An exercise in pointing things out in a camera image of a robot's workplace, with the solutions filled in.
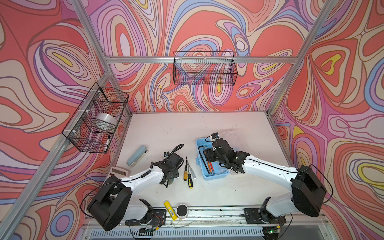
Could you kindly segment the light blue plastic tool box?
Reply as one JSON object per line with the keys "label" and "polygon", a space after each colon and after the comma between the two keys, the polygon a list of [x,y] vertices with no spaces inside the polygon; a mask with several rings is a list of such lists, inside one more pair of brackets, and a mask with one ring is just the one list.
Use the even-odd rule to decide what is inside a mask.
{"label": "light blue plastic tool box", "polygon": [[196,140],[196,146],[198,151],[196,162],[201,167],[204,180],[216,180],[229,175],[230,170],[220,166],[212,142],[201,138]]}

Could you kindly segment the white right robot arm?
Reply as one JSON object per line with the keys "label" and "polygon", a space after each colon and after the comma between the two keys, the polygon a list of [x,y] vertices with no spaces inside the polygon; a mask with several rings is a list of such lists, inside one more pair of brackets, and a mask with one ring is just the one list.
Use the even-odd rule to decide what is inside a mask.
{"label": "white right robot arm", "polygon": [[236,152],[222,138],[212,140],[211,152],[213,160],[221,167],[264,178],[289,190],[278,197],[265,198],[258,210],[262,222],[270,223],[295,212],[314,218],[319,216],[327,190],[310,167],[285,167],[243,151]]}

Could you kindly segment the black large hex key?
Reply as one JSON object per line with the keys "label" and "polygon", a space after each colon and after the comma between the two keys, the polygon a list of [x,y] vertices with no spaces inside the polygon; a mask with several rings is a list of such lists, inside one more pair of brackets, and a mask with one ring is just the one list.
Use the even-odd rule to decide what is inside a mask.
{"label": "black large hex key", "polygon": [[202,153],[203,153],[204,161],[205,161],[205,163],[207,165],[208,160],[207,160],[207,157],[206,157],[206,147],[205,146],[202,146]]}

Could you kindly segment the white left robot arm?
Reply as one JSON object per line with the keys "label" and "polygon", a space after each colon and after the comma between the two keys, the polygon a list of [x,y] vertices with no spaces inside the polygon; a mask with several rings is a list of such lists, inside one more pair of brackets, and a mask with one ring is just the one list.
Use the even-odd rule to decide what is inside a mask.
{"label": "white left robot arm", "polygon": [[151,163],[149,169],[136,175],[118,179],[107,178],[98,190],[87,211],[106,231],[111,231],[121,222],[134,222],[146,225],[154,217],[154,208],[146,200],[139,199],[130,204],[131,198],[154,185],[168,186],[170,180],[179,177],[179,169],[184,159],[176,153],[169,154],[164,160]]}

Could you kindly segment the orange handled hex key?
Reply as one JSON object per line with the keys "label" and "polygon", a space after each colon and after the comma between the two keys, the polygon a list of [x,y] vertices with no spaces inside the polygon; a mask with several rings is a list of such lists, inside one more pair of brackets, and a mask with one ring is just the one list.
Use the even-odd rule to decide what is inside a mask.
{"label": "orange handled hex key", "polygon": [[207,165],[208,165],[208,168],[209,168],[209,171],[210,171],[210,175],[212,176],[214,174],[214,169],[212,167],[212,164],[210,162],[207,162]]}

